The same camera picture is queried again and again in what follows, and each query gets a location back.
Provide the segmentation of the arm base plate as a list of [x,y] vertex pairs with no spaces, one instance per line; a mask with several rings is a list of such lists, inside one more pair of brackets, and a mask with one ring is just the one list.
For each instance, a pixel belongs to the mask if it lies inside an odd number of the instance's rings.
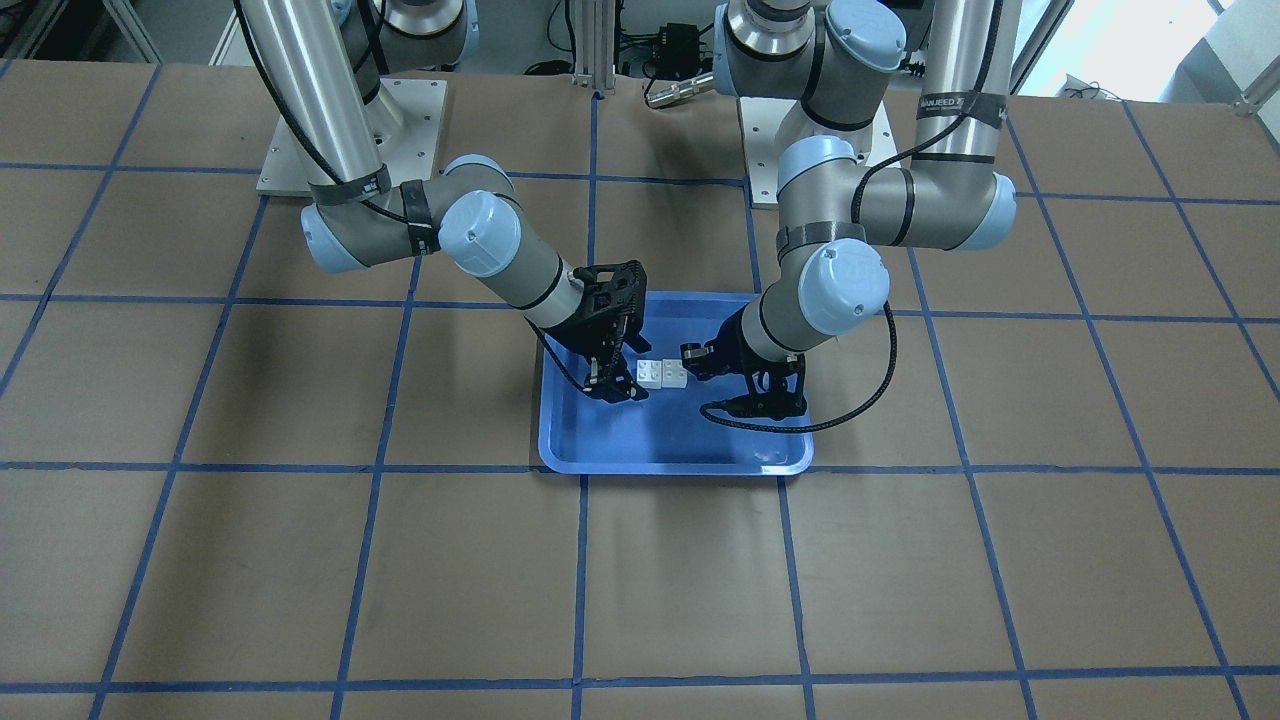
[[[447,97],[443,79],[381,79],[365,115],[393,183],[434,174]],[[256,190],[266,196],[310,196],[303,154],[283,119],[276,122]]]
[[893,156],[899,149],[893,138],[887,108],[876,109],[869,126],[852,132],[828,129],[814,124],[797,109],[797,100],[772,97],[739,97],[742,151],[745,155],[751,206],[774,209],[780,182],[799,170],[799,163],[785,159],[785,151],[796,142],[806,146],[799,154],[803,161],[818,156],[818,143],[806,141],[810,135],[832,135],[852,147],[852,160],[860,167],[874,165]]

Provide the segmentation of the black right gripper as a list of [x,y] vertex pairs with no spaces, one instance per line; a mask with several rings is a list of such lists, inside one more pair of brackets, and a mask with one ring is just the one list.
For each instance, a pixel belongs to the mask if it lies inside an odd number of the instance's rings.
[[643,264],[582,266],[570,277],[582,282],[582,297],[570,318],[548,333],[568,351],[588,360],[584,393],[608,404],[643,401],[650,396],[634,378],[623,346],[637,355],[649,352],[643,337],[646,273]]

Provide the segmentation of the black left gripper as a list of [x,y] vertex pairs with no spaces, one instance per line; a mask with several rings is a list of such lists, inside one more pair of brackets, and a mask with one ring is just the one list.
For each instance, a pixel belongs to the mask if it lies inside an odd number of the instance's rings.
[[698,380],[742,375],[748,392],[735,398],[703,404],[700,414],[709,416],[721,409],[731,416],[801,416],[808,410],[804,395],[806,364],[801,354],[786,354],[778,361],[756,354],[748,343],[742,307],[722,324],[708,345],[680,346],[684,369]]

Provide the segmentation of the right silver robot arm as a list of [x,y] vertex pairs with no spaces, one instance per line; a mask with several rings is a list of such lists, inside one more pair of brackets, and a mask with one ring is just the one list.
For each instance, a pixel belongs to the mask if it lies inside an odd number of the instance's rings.
[[625,350],[645,352],[646,275],[635,260],[575,266],[522,209],[515,182],[470,154],[442,170],[413,156],[390,76],[461,60],[477,44],[471,1],[237,1],[248,55],[292,135],[312,199],[301,214],[330,273],[447,255],[521,313],[545,348],[584,359],[572,387],[608,404],[648,392]]

